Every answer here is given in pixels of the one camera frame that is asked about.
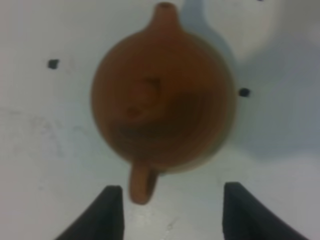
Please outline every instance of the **clay teapot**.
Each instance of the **clay teapot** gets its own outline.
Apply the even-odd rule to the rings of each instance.
[[[92,87],[96,124],[132,163],[129,192],[145,204],[158,174],[188,164],[228,127],[232,93],[226,66],[182,29],[176,7],[155,8],[150,24],[112,48]]]

